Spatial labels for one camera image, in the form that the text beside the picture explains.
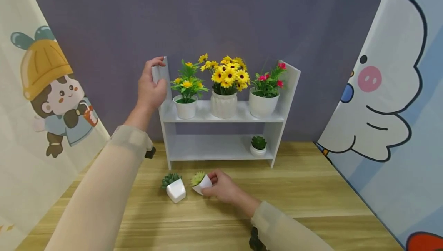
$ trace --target wood grain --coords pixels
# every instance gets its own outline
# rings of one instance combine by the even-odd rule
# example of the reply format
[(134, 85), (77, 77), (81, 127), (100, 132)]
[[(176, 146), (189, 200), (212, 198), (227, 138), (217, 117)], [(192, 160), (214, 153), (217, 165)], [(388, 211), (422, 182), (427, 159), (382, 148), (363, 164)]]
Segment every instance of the wood grain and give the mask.
[[(230, 205), (202, 198), (187, 185), (173, 204), (161, 179), (166, 154), (155, 144), (132, 187), (115, 250), (250, 250), (251, 224)], [(335, 250), (402, 250), (313, 143), (282, 143), (274, 169), (257, 161), (179, 161), (173, 172), (188, 184), (198, 170), (221, 168), (240, 187), (315, 231)], [(88, 167), (53, 205), (17, 250), (43, 250)]]

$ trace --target succulent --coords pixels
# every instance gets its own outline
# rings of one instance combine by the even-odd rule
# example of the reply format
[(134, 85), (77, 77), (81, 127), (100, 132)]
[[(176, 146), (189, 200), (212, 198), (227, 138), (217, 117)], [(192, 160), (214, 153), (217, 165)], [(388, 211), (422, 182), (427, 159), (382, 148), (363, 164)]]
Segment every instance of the succulent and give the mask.
[(253, 137), (251, 144), (255, 149), (262, 150), (262, 149), (266, 148), (265, 138), (260, 137), (260, 136)]
[(166, 189), (167, 186), (169, 186), (170, 184), (172, 184), (173, 182), (175, 182), (181, 178), (182, 177), (180, 175), (178, 175), (177, 173), (169, 173), (162, 180), (162, 188)]
[(191, 178), (191, 185), (193, 187), (195, 187), (196, 185), (200, 184), (200, 182), (203, 180), (205, 175), (206, 174), (203, 171), (199, 171), (199, 172), (195, 173), (195, 175), (192, 176), (192, 178)]

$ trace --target person's right hand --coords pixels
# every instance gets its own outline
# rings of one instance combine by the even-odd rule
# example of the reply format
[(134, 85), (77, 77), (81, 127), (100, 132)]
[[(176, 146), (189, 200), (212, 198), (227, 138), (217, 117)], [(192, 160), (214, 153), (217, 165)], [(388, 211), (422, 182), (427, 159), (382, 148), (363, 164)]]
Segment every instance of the person's right hand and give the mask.
[(221, 202), (234, 205), (243, 192), (234, 181), (219, 169), (208, 174), (213, 186), (202, 189), (204, 196), (215, 196)]

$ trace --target cartoon pig nose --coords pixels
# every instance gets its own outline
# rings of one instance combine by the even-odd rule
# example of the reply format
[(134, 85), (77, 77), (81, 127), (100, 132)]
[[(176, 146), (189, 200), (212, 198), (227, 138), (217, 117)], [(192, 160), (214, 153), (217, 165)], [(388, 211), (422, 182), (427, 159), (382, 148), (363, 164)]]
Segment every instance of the cartoon pig nose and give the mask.
[(358, 75), (358, 87), (365, 93), (375, 91), (381, 85), (381, 72), (374, 66), (367, 66)]
[(354, 96), (354, 88), (351, 84), (347, 84), (343, 94), (341, 95), (340, 101), (343, 103), (349, 103)]

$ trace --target white ceramic vase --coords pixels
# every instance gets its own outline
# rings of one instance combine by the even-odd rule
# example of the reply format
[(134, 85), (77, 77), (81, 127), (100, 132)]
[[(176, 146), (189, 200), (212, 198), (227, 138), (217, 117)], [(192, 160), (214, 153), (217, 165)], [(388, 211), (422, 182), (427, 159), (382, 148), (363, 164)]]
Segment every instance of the white ceramic vase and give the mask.
[(280, 94), (276, 97), (260, 97), (253, 94), (255, 88), (250, 88), (249, 108), (251, 115), (257, 118), (264, 118), (271, 115), (278, 102)]
[(178, 179), (177, 181), (169, 184), (166, 187), (166, 193), (172, 200), (172, 202), (177, 204), (179, 201), (186, 197), (186, 189), (183, 181), (181, 179)]
[(181, 95), (177, 95), (172, 99), (175, 103), (175, 106), (177, 108), (177, 115), (183, 120), (191, 119), (195, 117), (195, 112), (197, 111), (197, 97), (193, 96), (192, 99), (195, 100), (195, 102), (192, 103), (177, 103), (177, 100), (182, 99)]
[(257, 158), (263, 158), (266, 154), (266, 147), (265, 147), (265, 149), (256, 149), (251, 144), (250, 150), (251, 150), (252, 155), (254, 155), (254, 157), (257, 157)]
[(195, 190), (199, 195), (203, 195), (202, 189), (210, 187), (212, 187), (211, 179), (207, 175), (205, 175), (200, 184), (196, 185), (195, 187), (192, 187), (192, 189)]
[(231, 95), (220, 95), (212, 91), (211, 113), (221, 119), (228, 119), (237, 111), (237, 93)]

